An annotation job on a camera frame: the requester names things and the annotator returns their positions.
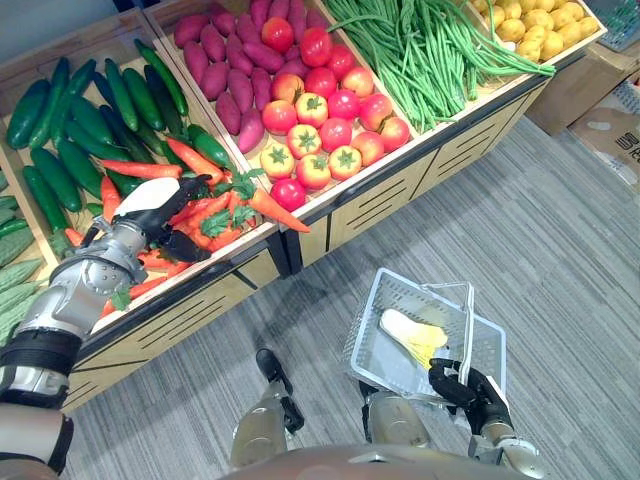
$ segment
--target red tomato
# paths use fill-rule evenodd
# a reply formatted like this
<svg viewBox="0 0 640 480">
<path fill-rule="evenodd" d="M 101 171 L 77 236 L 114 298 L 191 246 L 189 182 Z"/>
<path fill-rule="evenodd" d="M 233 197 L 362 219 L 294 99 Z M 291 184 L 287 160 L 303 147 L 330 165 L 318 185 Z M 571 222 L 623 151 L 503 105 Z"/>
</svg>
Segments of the red tomato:
<svg viewBox="0 0 640 480">
<path fill-rule="evenodd" d="M 273 79 L 273 83 L 271 84 L 272 100 L 286 100 L 288 103 L 295 103 L 303 93 L 304 80 L 293 73 L 276 75 L 276 78 Z"/>
<path fill-rule="evenodd" d="M 356 135 L 351 146 L 362 155 L 363 167 L 368 167 L 384 156 L 384 142 L 376 132 L 362 132 Z"/>
<path fill-rule="evenodd" d="M 382 93 L 367 97 L 360 106 L 360 123 L 367 130 L 378 130 L 383 120 L 393 114 L 391 100 Z"/>
<path fill-rule="evenodd" d="M 278 180 L 271 187 L 271 196 L 285 210 L 293 212 L 304 205 L 306 192 L 298 180 L 285 178 Z"/>
<path fill-rule="evenodd" d="M 342 80 L 355 63 L 356 59 L 346 45 L 334 45 L 326 66 L 333 71 L 338 80 Z"/>
<path fill-rule="evenodd" d="M 296 166 L 296 178 L 309 190 L 322 190 L 331 180 L 331 171 L 323 158 L 305 155 Z"/>
<path fill-rule="evenodd" d="M 287 146 L 295 158 L 312 155 L 320 151 L 320 135 L 311 125 L 296 125 L 287 133 Z"/>
<path fill-rule="evenodd" d="M 303 93 L 296 102 L 296 113 L 300 123 L 320 128 L 329 118 L 329 107 L 327 101 L 320 95 Z"/>
<path fill-rule="evenodd" d="M 360 98 L 373 93 L 373 76 L 364 67 L 353 67 L 342 78 L 342 88 L 351 90 Z"/>
<path fill-rule="evenodd" d="M 262 110 L 264 128 L 274 135 L 285 135 L 297 120 L 296 109 L 285 100 L 269 102 Z"/>
<path fill-rule="evenodd" d="M 336 148 L 351 143 L 351 123 L 344 118 L 330 118 L 320 128 L 322 149 L 333 152 Z"/>
<path fill-rule="evenodd" d="M 360 113 L 360 99 L 351 90 L 338 90 L 329 97 L 329 116 L 353 120 Z"/>
<path fill-rule="evenodd" d="M 304 89 L 307 92 L 317 93 L 321 97 L 329 98 L 338 88 L 338 81 L 331 70 L 318 67 L 307 73 L 304 80 Z"/>
<path fill-rule="evenodd" d="M 409 141 L 409 125 L 398 117 L 387 118 L 380 132 L 385 152 L 393 152 Z"/>
<path fill-rule="evenodd" d="M 284 53 L 293 45 L 293 28 L 284 18 L 272 17 L 262 26 L 262 43 Z"/>
<path fill-rule="evenodd" d="M 300 57 L 305 65 L 321 67 L 329 61 L 333 43 L 331 37 L 321 27 L 307 28 L 300 41 Z"/>
</svg>

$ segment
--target cucumber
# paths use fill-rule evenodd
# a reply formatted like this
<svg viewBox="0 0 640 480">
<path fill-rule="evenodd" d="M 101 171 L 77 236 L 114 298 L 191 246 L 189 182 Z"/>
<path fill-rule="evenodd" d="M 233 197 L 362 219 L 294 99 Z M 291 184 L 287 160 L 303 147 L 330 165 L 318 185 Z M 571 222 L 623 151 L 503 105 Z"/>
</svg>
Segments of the cucumber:
<svg viewBox="0 0 640 480">
<path fill-rule="evenodd" d="M 24 218 L 14 218 L 13 220 L 9 220 L 0 226 L 0 238 L 9 235 L 10 233 L 17 232 L 18 230 L 22 230 L 23 228 L 27 228 L 29 225 Z"/>
<path fill-rule="evenodd" d="M 29 187 L 31 195 L 35 198 L 40 210 L 42 210 L 47 222 L 49 222 L 51 230 L 55 232 L 56 230 L 67 228 L 69 226 L 67 217 L 64 216 L 53 190 L 51 190 L 51 187 L 49 187 L 40 171 L 36 167 L 27 165 L 22 169 L 22 175 L 27 183 L 27 187 Z M 22 230 L 19 230 L 11 235 L 15 235 L 21 231 Z M 4 237 L 2 240 L 6 240 L 9 236 L 10 235 Z"/>
<path fill-rule="evenodd" d="M 125 68 L 124 72 L 122 72 L 122 79 L 127 86 L 127 90 L 129 90 L 133 104 L 140 117 L 154 130 L 164 130 L 164 119 L 142 75 L 133 68 Z"/>
<path fill-rule="evenodd" d="M 64 137 L 64 128 L 67 118 L 69 117 L 73 97 L 84 93 L 91 82 L 95 69 L 96 61 L 93 59 L 88 60 L 71 76 L 67 88 L 64 89 L 64 93 L 60 97 L 60 101 L 51 118 L 49 134 L 51 135 L 51 141 L 54 147 L 58 148 L 58 143 L 60 143 L 60 140 Z"/>
<path fill-rule="evenodd" d="M 56 65 L 56 69 L 53 71 L 51 77 L 51 90 L 49 90 L 47 103 L 42 110 L 40 118 L 36 122 L 36 126 L 33 128 L 33 132 L 31 132 L 31 137 L 29 138 L 29 146 L 31 148 L 42 147 L 47 143 L 47 140 L 49 140 L 49 130 L 51 128 L 53 112 L 55 112 L 68 83 L 69 60 L 66 57 L 62 57 L 58 60 L 58 65 Z"/>
<path fill-rule="evenodd" d="M 158 75 L 160 75 L 160 78 L 162 78 L 167 90 L 169 90 L 169 93 L 171 94 L 171 98 L 173 99 L 173 103 L 175 104 L 178 113 L 183 117 L 187 116 L 189 114 L 187 99 L 185 98 L 184 92 L 180 88 L 180 84 L 176 80 L 176 77 L 174 77 L 171 70 L 169 70 L 169 67 L 165 65 L 156 52 L 146 46 L 140 39 L 136 38 L 134 43 L 136 44 L 140 55 L 142 55 L 142 58 L 155 68 Z"/>
<path fill-rule="evenodd" d="M 107 58 L 104 61 L 104 64 L 105 72 L 107 74 L 107 82 L 109 82 L 109 86 L 113 92 L 113 97 L 115 98 L 116 105 L 118 106 L 118 111 L 120 112 L 120 115 L 122 115 L 125 125 L 135 132 L 138 130 L 138 115 L 133 107 L 133 101 L 131 100 L 131 96 L 129 95 L 129 91 L 127 90 L 124 80 L 120 76 L 120 69 L 110 58 Z"/>
<path fill-rule="evenodd" d="M 77 144 L 67 139 L 58 145 L 60 161 L 78 185 L 96 198 L 100 198 L 102 175 L 89 159 L 89 155 Z"/>
<path fill-rule="evenodd" d="M 71 101 L 71 113 L 80 125 L 88 125 L 87 132 L 100 143 L 115 144 L 113 134 L 109 130 L 98 109 L 84 97 L 75 97 Z"/>
<path fill-rule="evenodd" d="M 31 160 L 62 206 L 70 212 L 79 212 L 82 209 L 80 194 L 69 172 L 58 159 L 44 148 L 34 148 L 31 150 Z"/>
<path fill-rule="evenodd" d="M 131 130 L 127 128 L 127 126 L 122 121 L 122 118 L 118 114 L 116 114 L 113 110 L 111 110 L 106 105 L 100 106 L 100 113 L 102 114 L 103 118 L 106 120 L 109 127 L 111 127 L 111 130 L 113 130 L 113 132 L 115 133 L 116 138 L 118 139 L 120 144 L 122 144 L 122 146 L 129 151 L 129 153 L 131 154 L 131 157 L 136 162 L 154 163 L 153 157 L 151 157 L 151 154 L 149 153 L 149 151 L 145 148 L 142 142 L 138 140 L 138 137 L 136 137 L 131 132 Z M 140 130 L 141 123 L 142 123 L 141 120 L 138 121 L 138 130 Z"/>
<path fill-rule="evenodd" d="M 162 78 L 158 74 L 157 70 L 151 65 L 144 66 L 144 76 L 147 79 L 147 85 L 151 94 L 158 105 L 158 109 L 162 114 L 164 122 L 167 124 L 169 132 L 173 135 L 182 135 L 184 126 L 182 125 L 182 119 L 176 105 L 173 103 L 171 94 L 167 90 L 167 86 L 162 81 Z"/>
<path fill-rule="evenodd" d="M 29 137 L 44 110 L 48 95 L 49 81 L 40 79 L 33 82 L 18 100 L 7 129 L 7 143 L 14 150 L 29 145 Z"/>
<path fill-rule="evenodd" d="M 131 161 L 131 156 L 125 149 L 97 141 L 76 120 L 67 121 L 65 130 L 71 140 L 77 142 L 78 145 L 98 158 L 123 162 Z"/>
</svg>

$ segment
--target tomato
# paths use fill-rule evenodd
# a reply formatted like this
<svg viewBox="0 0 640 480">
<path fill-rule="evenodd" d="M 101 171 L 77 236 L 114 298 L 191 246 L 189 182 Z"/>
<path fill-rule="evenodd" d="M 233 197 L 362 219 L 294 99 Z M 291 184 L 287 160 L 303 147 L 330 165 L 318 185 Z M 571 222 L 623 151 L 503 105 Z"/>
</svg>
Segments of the tomato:
<svg viewBox="0 0 640 480">
<path fill-rule="evenodd" d="M 262 26 L 262 43 L 284 53 L 293 45 L 293 28 L 284 18 L 272 17 Z"/>
<path fill-rule="evenodd" d="M 333 42 L 324 28 L 312 27 L 304 31 L 300 41 L 300 57 L 309 67 L 321 67 L 329 61 Z"/>
<path fill-rule="evenodd" d="M 333 152 L 336 148 L 351 143 L 351 123 L 344 118 L 330 118 L 320 128 L 322 148 Z"/>
<path fill-rule="evenodd" d="M 364 67 L 353 67 L 342 78 L 342 88 L 351 90 L 358 97 L 364 98 L 373 93 L 373 76 Z"/>
<path fill-rule="evenodd" d="M 320 128 L 329 118 L 329 107 L 320 95 L 303 93 L 296 102 L 296 113 L 300 123 Z"/>
<path fill-rule="evenodd" d="M 393 104 L 389 97 L 374 93 L 360 105 L 360 123 L 367 130 L 378 130 L 385 118 L 393 115 Z"/>
<path fill-rule="evenodd" d="M 293 155 L 286 145 L 272 143 L 260 152 L 260 166 L 271 180 L 289 178 L 294 164 Z"/>
<path fill-rule="evenodd" d="M 325 159 L 305 155 L 296 166 L 296 178 L 309 190 L 322 190 L 331 180 L 331 172 Z"/>
<path fill-rule="evenodd" d="M 305 195 L 304 187 L 294 178 L 278 180 L 271 187 L 273 199 L 289 212 L 304 205 Z"/>
<path fill-rule="evenodd" d="M 362 155 L 363 167 L 368 167 L 384 156 L 384 142 L 376 132 L 362 132 L 356 135 L 351 146 Z"/>
<path fill-rule="evenodd" d="M 342 80 L 355 63 L 356 59 L 346 45 L 334 45 L 326 66 L 333 71 L 338 80 Z"/>
<path fill-rule="evenodd" d="M 329 116 L 353 120 L 360 113 L 360 99 L 351 90 L 338 90 L 329 97 Z"/>
<path fill-rule="evenodd" d="M 387 118 L 380 132 L 385 152 L 393 152 L 409 141 L 409 125 L 398 117 Z"/>
<path fill-rule="evenodd" d="M 362 168 L 362 156 L 353 147 L 342 146 L 329 155 L 329 170 L 336 180 L 353 177 Z"/>
<path fill-rule="evenodd" d="M 325 67 L 318 67 L 307 73 L 304 79 L 304 89 L 307 92 L 329 98 L 338 88 L 338 81 L 331 70 Z"/>
<path fill-rule="evenodd" d="M 297 120 L 296 109 L 286 100 L 269 102 L 262 110 L 264 128 L 274 135 L 285 135 Z"/>
<path fill-rule="evenodd" d="M 295 158 L 318 153 L 322 143 L 320 135 L 311 125 L 296 125 L 287 133 L 287 146 Z"/>
<path fill-rule="evenodd" d="M 304 93 L 304 80 L 293 73 L 276 75 L 271 83 L 271 99 L 286 100 L 293 104 Z"/>
</svg>

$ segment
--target cardboard box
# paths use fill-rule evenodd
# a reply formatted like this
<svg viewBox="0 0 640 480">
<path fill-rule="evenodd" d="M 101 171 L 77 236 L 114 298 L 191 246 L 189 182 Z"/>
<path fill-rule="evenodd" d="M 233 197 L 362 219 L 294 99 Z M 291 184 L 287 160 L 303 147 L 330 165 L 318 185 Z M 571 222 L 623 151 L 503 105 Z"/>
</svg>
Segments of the cardboard box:
<svg viewBox="0 0 640 480">
<path fill-rule="evenodd" d="M 632 75 L 569 128 L 640 192 L 640 72 Z"/>
<path fill-rule="evenodd" d="M 556 135 L 640 68 L 640 42 L 621 53 L 594 43 L 585 56 L 561 70 L 527 110 L 549 135 Z"/>
</svg>

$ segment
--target wooden panel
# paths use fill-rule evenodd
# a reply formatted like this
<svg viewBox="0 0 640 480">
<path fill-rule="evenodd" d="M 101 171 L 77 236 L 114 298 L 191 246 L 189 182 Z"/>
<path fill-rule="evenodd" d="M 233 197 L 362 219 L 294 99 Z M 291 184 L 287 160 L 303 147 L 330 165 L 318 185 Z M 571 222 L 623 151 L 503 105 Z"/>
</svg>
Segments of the wooden panel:
<svg viewBox="0 0 640 480">
<path fill-rule="evenodd" d="M 328 217 L 322 217 L 310 225 L 311 233 L 299 235 L 302 265 L 308 267 L 327 253 Z"/>
</svg>

